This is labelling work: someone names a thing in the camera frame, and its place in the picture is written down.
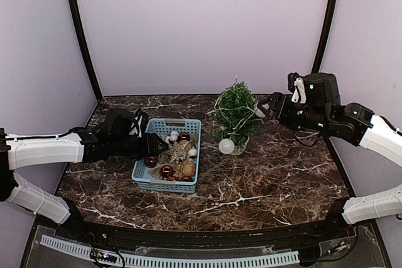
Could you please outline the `small green christmas tree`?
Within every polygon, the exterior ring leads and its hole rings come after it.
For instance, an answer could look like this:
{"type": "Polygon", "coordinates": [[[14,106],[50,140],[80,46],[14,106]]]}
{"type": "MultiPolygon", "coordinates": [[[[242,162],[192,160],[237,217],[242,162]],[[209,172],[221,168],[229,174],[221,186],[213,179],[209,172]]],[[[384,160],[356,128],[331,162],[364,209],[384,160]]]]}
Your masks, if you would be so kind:
{"type": "Polygon", "coordinates": [[[231,139],[235,146],[257,134],[261,118],[255,115],[256,99],[245,82],[235,82],[220,93],[207,113],[216,123],[215,136],[231,139]]]}

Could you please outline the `white woven ball light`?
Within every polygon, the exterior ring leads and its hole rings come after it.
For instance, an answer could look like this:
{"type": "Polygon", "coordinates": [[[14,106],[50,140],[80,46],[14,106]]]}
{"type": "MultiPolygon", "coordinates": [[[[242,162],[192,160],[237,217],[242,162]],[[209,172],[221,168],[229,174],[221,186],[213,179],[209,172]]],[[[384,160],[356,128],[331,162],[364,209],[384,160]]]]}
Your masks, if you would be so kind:
{"type": "Polygon", "coordinates": [[[222,154],[232,154],[235,150],[235,144],[231,139],[225,138],[219,142],[219,151],[222,154]]]}
{"type": "Polygon", "coordinates": [[[255,109],[255,115],[257,116],[257,117],[259,117],[259,118],[264,118],[265,117],[265,114],[260,110],[260,109],[258,109],[258,108],[256,108],[255,109]]]}

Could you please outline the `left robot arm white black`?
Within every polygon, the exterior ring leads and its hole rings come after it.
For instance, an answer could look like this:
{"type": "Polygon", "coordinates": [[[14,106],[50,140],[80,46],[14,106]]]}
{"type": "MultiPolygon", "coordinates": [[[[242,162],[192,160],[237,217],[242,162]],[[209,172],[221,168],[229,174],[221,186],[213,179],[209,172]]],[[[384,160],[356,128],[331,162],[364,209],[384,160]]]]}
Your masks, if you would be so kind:
{"type": "Polygon", "coordinates": [[[1,131],[1,201],[14,203],[63,225],[75,240],[88,236],[88,225],[74,202],[52,195],[16,173],[28,166],[93,163],[110,157],[135,160],[157,156],[168,144],[146,132],[149,116],[111,109],[95,127],[74,127],[63,134],[18,136],[1,131]]]}

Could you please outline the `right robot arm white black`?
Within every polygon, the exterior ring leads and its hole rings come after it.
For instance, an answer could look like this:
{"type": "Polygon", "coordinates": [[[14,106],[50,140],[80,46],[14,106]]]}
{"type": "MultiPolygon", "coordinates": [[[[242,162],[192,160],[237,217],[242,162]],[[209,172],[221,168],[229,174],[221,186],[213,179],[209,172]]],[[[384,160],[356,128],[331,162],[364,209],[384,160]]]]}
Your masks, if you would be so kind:
{"type": "MultiPolygon", "coordinates": [[[[288,94],[275,92],[257,104],[262,115],[297,131],[310,129],[373,151],[401,165],[401,129],[356,102],[342,105],[332,73],[288,75],[288,94]]],[[[387,216],[401,217],[401,187],[362,197],[336,200],[320,233],[334,239],[345,225],[387,216]]]]}

